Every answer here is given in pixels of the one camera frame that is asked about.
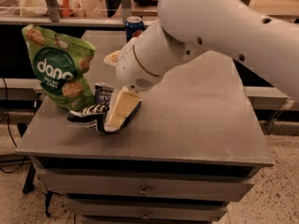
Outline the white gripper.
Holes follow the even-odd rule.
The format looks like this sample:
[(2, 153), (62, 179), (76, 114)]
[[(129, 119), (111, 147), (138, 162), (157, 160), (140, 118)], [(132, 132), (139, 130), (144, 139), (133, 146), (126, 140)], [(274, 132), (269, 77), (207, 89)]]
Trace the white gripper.
[(116, 77), (126, 86), (112, 93), (106, 129), (119, 129), (141, 101), (137, 91), (149, 91), (163, 79), (150, 73), (141, 64), (135, 52), (135, 44), (136, 38), (132, 38), (121, 51), (113, 51), (104, 59), (105, 64), (116, 65)]

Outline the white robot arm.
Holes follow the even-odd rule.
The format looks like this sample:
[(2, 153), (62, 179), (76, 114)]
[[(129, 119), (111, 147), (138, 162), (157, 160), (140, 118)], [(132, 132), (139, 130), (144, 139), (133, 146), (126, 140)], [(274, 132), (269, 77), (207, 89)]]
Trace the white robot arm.
[(207, 51), (224, 54), (299, 102), (299, 28), (239, 0), (159, 0), (158, 18), (122, 47), (116, 77), (148, 91)]

